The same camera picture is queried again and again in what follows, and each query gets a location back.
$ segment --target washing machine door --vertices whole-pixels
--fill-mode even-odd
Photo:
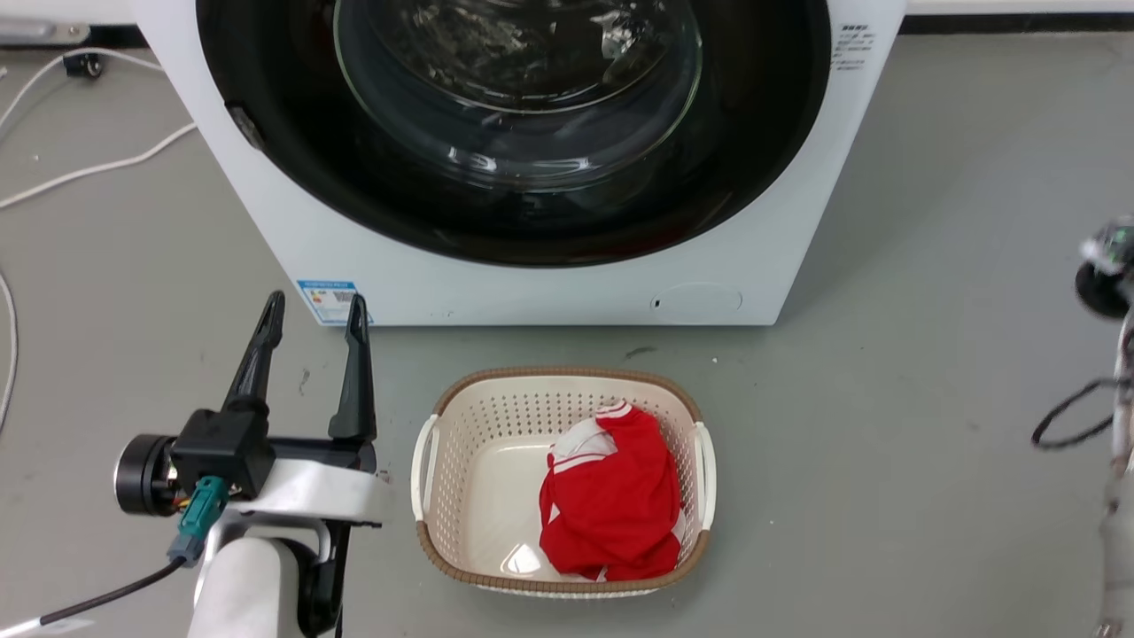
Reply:
[[[823,0],[197,0],[251,144],[372,231],[569,266],[688,240],[814,124]]]

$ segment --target basket handle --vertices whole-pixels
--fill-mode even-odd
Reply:
[[[709,428],[697,422],[697,448],[701,458],[697,459],[697,469],[701,471],[701,488],[704,491],[701,503],[701,529],[708,530],[712,527],[712,519],[717,514],[717,451],[712,446],[712,437],[709,436]]]
[[[433,487],[433,467],[437,463],[437,437],[433,436],[433,429],[438,418],[437,415],[433,415],[422,426],[422,432],[417,435],[417,444],[414,446],[414,462],[409,469],[409,502],[414,508],[414,519],[417,522],[425,520],[424,495]],[[425,468],[422,466],[424,465],[425,448],[430,443],[433,445],[430,448],[429,476],[423,477],[422,470]]]

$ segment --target black cable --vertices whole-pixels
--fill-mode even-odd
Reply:
[[[138,581],[135,581],[135,582],[132,582],[132,584],[127,585],[126,587],[122,587],[120,589],[115,589],[113,592],[111,592],[109,594],[103,594],[102,596],[98,596],[98,597],[91,598],[90,601],[84,601],[84,602],[82,602],[82,603],[79,603],[77,605],[71,605],[71,606],[69,606],[67,609],[59,610],[58,612],[51,612],[50,614],[44,614],[44,615],[40,616],[40,624],[41,626],[51,624],[52,622],[58,622],[58,621],[60,621],[60,620],[62,620],[65,618],[70,618],[73,615],[81,614],[81,613],[83,613],[85,611],[90,611],[90,610],[93,610],[95,607],[101,607],[102,605],[105,605],[107,603],[113,603],[115,601],[117,601],[119,598],[122,598],[122,597],[126,597],[126,596],[129,596],[130,594],[134,594],[135,592],[141,592],[142,589],[145,589],[146,587],[150,587],[154,582],[158,582],[159,580],[161,580],[161,579],[166,578],[167,576],[174,573],[183,564],[185,564],[185,558],[184,556],[178,556],[178,558],[174,559],[172,561],[170,561],[168,565],[161,568],[160,570],[153,572],[152,575],[150,575],[150,576],[147,576],[147,577],[145,577],[145,578],[138,580]]]
[[[1034,445],[1039,450],[1049,452],[1057,450],[1066,450],[1067,448],[1073,448],[1107,432],[1107,428],[1109,428],[1111,422],[1114,422],[1114,416],[1107,417],[1102,422],[1099,422],[1097,426],[1088,431],[1081,432],[1076,435],[1072,435],[1069,437],[1056,441],[1042,441],[1043,434],[1048,432],[1048,428],[1051,427],[1051,423],[1055,422],[1057,417],[1066,412],[1067,409],[1070,408],[1072,405],[1074,405],[1076,401],[1083,399],[1084,397],[1091,394],[1092,392],[1099,390],[1100,388],[1129,389],[1131,380],[1127,378],[1114,380],[1109,377],[1103,377],[1094,380],[1093,382],[1086,384],[1085,386],[1083,386],[1083,390],[1068,397],[1059,406],[1056,406],[1050,412],[1048,412],[1048,416],[1044,417],[1042,422],[1040,422],[1040,425],[1035,426],[1035,431],[1032,432],[1032,445]]]

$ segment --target white wall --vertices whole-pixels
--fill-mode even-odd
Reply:
[[[134,23],[130,0],[0,0],[0,17],[35,17],[87,24]]]

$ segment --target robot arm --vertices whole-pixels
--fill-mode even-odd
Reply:
[[[388,477],[375,473],[365,299],[352,301],[342,393],[327,440],[268,436],[264,398],[282,314],[284,295],[274,292],[219,412],[198,410],[178,437],[135,439],[116,471],[128,513],[168,517],[186,502],[192,512],[183,495],[196,499],[194,488],[206,479],[229,488],[206,526],[183,517],[170,548],[186,567],[201,562],[191,638],[314,638],[333,630],[350,529],[381,527],[391,499]],[[319,543],[246,536],[257,527],[310,529]]]
[[[1074,445],[1110,427],[1111,468],[1107,486],[1102,536],[1103,593],[1095,638],[1118,638],[1134,633],[1134,218],[1109,223],[1084,241],[1085,262],[1075,277],[1075,288],[1083,303],[1095,313],[1124,318],[1115,358],[1112,380],[1100,380],[1084,389],[1049,415],[1036,429],[1033,443],[1058,450]],[[1110,419],[1078,437],[1044,444],[1040,437],[1051,419],[1078,398],[1095,388],[1115,388],[1115,409]]]

